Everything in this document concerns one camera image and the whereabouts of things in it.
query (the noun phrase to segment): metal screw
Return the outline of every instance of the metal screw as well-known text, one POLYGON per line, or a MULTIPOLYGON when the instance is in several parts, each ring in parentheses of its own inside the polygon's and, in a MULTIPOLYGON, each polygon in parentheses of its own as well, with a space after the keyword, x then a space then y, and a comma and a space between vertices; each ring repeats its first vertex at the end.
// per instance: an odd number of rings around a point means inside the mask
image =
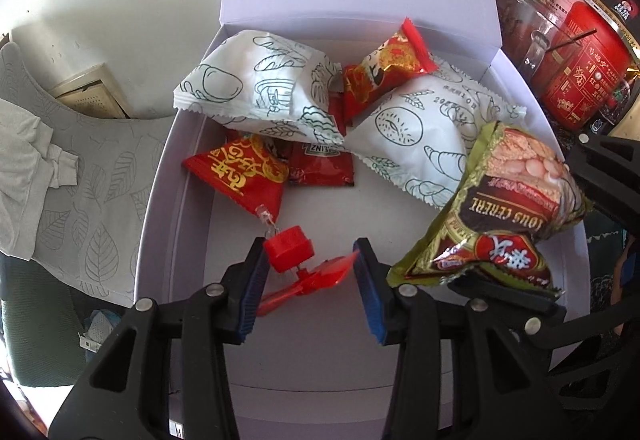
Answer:
POLYGON ((151 310, 153 308, 154 302, 151 301, 148 297, 143 297, 142 299, 138 299, 136 302, 136 310, 139 312, 146 312, 147 310, 151 310))
POLYGON ((211 283, 205 290, 209 297, 217 297, 219 295, 223 295, 225 293, 225 287, 220 285, 219 283, 211 283))
POLYGON ((524 324, 524 331, 527 335, 535 335, 540 332, 542 321, 537 317, 530 317, 524 324))
POLYGON ((410 285, 409 283, 405 283, 404 285, 400 285, 398 288, 398 293, 403 295, 404 297, 413 297, 418 293, 418 287, 415 285, 410 285))
POLYGON ((476 298, 471 300, 470 307, 471 307, 471 310, 474 310, 476 312, 484 312, 486 309, 489 308, 489 305, 487 305, 484 299, 476 298))

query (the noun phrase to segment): red snack packet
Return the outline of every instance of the red snack packet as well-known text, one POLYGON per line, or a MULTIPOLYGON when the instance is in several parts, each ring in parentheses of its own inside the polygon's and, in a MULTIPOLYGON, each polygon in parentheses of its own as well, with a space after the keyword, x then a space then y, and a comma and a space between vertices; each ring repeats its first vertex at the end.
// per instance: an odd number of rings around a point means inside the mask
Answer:
MULTIPOLYGON (((329 115, 334 118, 338 131, 346 135, 342 99, 338 94, 330 95, 329 115)), ((289 181, 303 185, 352 186, 353 157, 348 152, 325 144, 293 143, 289 181)))
POLYGON ((359 65, 346 66, 342 71, 344 119, 351 121, 387 92, 414 77, 435 72, 437 68, 422 36, 406 18, 400 30, 359 65))
POLYGON ((264 206, 273 221, 278 218, 289 168, 268 152, 258 135, 194 155, 182 165, 249 213, 255 215, 264 206))

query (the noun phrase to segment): white cardboard box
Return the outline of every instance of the white cardboard box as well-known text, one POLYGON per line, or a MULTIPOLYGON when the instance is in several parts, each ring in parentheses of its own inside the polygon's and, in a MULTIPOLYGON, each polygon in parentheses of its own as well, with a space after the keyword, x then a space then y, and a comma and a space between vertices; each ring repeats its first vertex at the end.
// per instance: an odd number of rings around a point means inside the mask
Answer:
MULTIPOLYGON (((222 28, 207 54, 242 29, 274 32, 325 51, 334 61, 358 62, 397 30, 405 16, 430 49, 506 99, 527 106, 530 131, 554 149, 555 137, 528 87, 499 50, 495 0, 222 0, 222 28)), ((180 162, 222 144, 220 127, 197 113, 179 112, 158 169, 143 228, 136 298, 186 298, 222 277, 246 255, 264 229, 180 162)), ((420 204, 356 161, 352 189, 287 189, 281 227, 299 224, 314 241, 318 261, 342 255, 368 237, 381 261, 394 263, 421 237, 433 208, 420 204), (391 226, 404 218, 402 228, 391 226)), ((589 261, 582 225, 540 247, 554 282, 565 287, 567 319, 587 314, 589 261)), ((270 277, 270 287, 281 283, 270 277)), ((444 287, 441 299, 454 300, 444 287)), ((379 438, 397 351, 369 334, 356 284, 298 298, 259 319, 227 366, 242 438, 379 438)), ((567 350, 555 353, 558 362, 567 350)), ((443 357, 442 420, 450 420, 450 364, 443 357)))

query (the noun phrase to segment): red plastic clip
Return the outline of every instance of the red plastic clip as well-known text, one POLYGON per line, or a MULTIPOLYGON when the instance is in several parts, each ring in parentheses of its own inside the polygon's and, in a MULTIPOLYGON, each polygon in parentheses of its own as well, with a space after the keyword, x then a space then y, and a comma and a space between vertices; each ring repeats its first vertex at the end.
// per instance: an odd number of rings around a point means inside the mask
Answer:
POLYGON ((300 269, 297 272, 297 282, 262 298, 258 306, 258 316, 273 312, 295 295, 311 294, 316 290, 330 289, 338 285, 349 274, 356 258, 358 258, 358 252, 323 261, 311 273, 306 269, 300 269))
POLYGON ((313 243, 300 226, 290 227, 272 236, 264 242, 264 250, 278 273, 293 269, 315 254, 313 243))

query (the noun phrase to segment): electrical outlet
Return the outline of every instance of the electrical outlet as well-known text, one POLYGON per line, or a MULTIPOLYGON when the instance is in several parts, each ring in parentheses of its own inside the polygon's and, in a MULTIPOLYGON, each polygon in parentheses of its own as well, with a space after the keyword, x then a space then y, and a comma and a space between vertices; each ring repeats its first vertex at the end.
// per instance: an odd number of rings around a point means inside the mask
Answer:
POLYGON ((130 117, 131 107, 104 63, 54 86, 49 94, 84 115, 101 119, 130 117))

